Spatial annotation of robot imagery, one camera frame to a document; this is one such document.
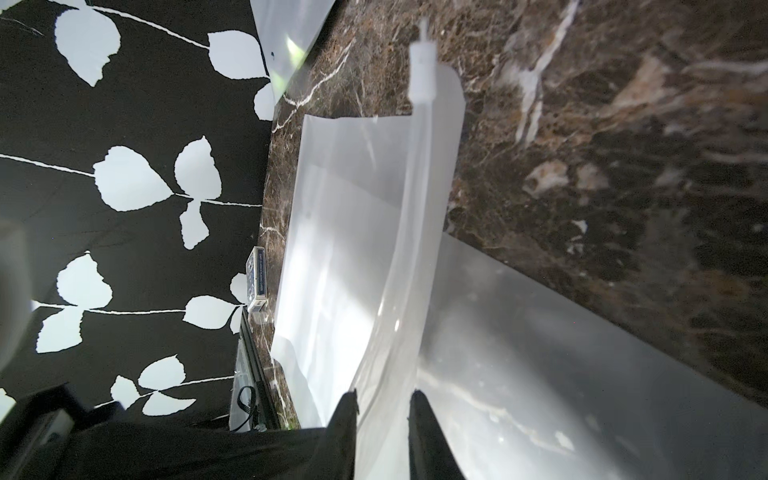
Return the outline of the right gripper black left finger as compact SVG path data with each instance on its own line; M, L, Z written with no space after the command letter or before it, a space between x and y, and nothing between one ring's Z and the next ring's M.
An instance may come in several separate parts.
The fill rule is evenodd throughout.
M303 479L354 478L358 413L357 391L345 393L318 441Z

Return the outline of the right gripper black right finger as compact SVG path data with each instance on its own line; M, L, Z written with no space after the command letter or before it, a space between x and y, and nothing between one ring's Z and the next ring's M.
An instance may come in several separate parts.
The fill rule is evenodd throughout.
M408 415L411 480L464 480L444 433L426 397L415 390Z

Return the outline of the clear zip-top bag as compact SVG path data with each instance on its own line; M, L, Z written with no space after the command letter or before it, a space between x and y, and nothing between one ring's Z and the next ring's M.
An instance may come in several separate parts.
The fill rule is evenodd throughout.
M408 116L302 124L272 357L300 424L357 395L353 474L405 479L408 405L457 161L465 100L422 35Z
M334 4L335 0L250 0L276 100L306 60Z

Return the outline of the clear zip-top bag top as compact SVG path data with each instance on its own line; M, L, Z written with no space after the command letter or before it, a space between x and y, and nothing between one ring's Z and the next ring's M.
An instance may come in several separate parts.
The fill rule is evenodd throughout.
M335 0L250 0L276 100L306 60L334 4Z

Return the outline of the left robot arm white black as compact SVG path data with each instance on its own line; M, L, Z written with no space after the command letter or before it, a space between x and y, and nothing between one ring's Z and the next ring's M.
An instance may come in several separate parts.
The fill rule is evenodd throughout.
M232 433L124 422L86 408L66 385L33 394L1 422L4 479L303 479L337 476L319 461L326 428Z

